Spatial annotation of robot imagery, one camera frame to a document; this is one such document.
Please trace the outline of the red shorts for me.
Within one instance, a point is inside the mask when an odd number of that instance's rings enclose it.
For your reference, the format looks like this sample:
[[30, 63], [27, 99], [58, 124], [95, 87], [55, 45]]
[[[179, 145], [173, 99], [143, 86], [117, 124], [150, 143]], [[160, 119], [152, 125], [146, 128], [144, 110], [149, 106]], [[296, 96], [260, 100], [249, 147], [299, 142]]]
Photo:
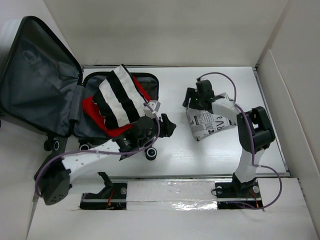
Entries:
[[[151, 97], [144, 90], [144, 88], [142, 87], [142, 85], [139, 82], [138, 82], [138, 87], [139, 87], [140, 90], [142, 90], [142, 93], [150, 101]], [[120, 127], [120, 128], [117, 128], [117, 129], [111, 129], [111, 130], [106, 129], [106, 127], [104, 126], [104, 119], [99, 114], [98, 107], [93, 103], [93, 96], [87, 97], [86, 99], [84, 99], [82, 101], [82, 108], [83, 108], [84, 113], [86, 115], [88, 115], [94, 121], [94, 123], [110, 137], [119, 136], [121, 133], [129, 130], [133, 125], [133, 123], [131, 123], [131, 124], [128, 124], [128, 125], [126, 125], [124, 127]]]

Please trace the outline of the newspaper print cloth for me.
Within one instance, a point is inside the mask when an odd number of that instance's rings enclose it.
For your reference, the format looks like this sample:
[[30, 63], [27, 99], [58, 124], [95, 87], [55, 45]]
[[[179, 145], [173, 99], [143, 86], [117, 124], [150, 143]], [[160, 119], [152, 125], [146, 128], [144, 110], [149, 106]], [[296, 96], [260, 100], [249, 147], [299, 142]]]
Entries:
[[196, 141], [201, 141], [212, 134], [237, 125], [237, 115], [226, 118], [226, 115], [212, 114], [206, 110], [186, 108], [186, 117]]

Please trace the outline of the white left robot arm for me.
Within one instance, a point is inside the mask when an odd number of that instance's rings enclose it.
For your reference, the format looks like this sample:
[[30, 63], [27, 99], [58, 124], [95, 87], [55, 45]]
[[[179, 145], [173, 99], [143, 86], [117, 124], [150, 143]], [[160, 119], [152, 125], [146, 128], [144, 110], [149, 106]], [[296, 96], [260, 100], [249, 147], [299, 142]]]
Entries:
[[50, 154], [34, 175], [35, 195], [47, 206], [62, 201], [73, 187], [73, 181], [88, 172], [106, 176], [104, 164], [121, 161], [135, 154], [149, 153], [159, 138], [169, 138], [177, 125], [166, 114], [140, 118], [120, 135], [88, 150]]

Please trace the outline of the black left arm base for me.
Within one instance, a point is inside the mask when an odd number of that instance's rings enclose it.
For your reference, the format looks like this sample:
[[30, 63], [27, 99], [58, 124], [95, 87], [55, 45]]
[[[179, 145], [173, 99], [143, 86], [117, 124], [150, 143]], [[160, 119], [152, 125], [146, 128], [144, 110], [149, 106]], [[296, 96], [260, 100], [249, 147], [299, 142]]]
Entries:
[[79, 208], [81, 210], [126, 210], [127, 182], [113, 183], [105, 172], [98, 172], [103, 179], [104, 187], [98, 193], [83, 193]]

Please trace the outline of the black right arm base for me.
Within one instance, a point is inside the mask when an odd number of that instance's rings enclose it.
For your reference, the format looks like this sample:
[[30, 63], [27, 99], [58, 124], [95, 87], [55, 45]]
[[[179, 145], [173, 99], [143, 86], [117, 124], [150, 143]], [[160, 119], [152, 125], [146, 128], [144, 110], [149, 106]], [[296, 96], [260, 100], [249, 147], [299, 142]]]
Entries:
[[258, 209], [263, 207], [258, 181], [253, 185], [236, 190], [231, 182], [216, 182], [211, 194], [217, 198], [218, 210]]

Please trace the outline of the black white striped towel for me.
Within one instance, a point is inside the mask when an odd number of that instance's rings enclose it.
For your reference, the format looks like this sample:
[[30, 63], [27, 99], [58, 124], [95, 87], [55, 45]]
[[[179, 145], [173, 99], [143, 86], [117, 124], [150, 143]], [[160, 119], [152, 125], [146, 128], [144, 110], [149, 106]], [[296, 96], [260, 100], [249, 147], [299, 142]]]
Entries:
[[149, 102], [139, 89], [138, 82], [123, 64], [113, 69], [101, 82], [92, 101], [108, 130], [135, 123], [145, 116], [145, 104]]

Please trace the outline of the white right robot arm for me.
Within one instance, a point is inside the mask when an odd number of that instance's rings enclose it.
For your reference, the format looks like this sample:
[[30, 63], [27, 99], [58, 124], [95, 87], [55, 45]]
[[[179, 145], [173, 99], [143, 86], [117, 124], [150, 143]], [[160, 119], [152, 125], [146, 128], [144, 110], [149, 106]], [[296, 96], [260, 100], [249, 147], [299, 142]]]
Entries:
[[182, 106], [206, 111], [236, 124], [242, 153], [232, 182], [222, 191], [237, 197], [245, 195], [254, 185], [264, 151], [276, 138], [266, 110], [258, 106], [244, 112], [234, 101], [215, 95], [209, 80], [198, 81], [196, 88], [187, 88]]

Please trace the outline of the open black suitcase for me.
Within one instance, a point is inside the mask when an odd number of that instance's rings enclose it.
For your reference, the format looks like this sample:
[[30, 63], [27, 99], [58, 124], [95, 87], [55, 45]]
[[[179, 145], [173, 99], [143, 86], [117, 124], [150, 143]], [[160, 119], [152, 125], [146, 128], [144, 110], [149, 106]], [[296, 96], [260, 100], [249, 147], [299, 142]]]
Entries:
[[[46, 151], [58, 149], [56, 137], [75, 136], [81, 150], [115, 138], [99, 128], [82, 106], [82, 101], [96, 93], [112, 70], [83, 77], [78, 61], [35, 16], [7, 23], [0, 41], [0, 109], [46, 133]], [[149, 73], [130, 73], [151, 100], [157, 101], [158, 79]], [[145, 156], [153, 160], [157, 150], [152, 147]]]

